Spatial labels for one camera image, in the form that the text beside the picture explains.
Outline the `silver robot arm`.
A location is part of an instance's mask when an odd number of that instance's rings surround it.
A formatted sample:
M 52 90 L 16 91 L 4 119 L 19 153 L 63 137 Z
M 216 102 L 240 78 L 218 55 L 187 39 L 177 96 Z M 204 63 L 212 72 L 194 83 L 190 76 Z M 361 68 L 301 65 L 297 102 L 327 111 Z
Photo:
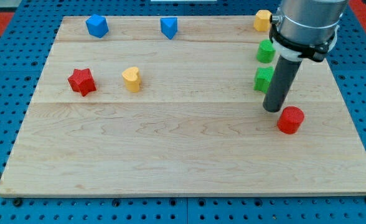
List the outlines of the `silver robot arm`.
M 284 59 L 321 62 L 337 42 L 348 0 L 282 0 L 270 16 L 273 47 Z

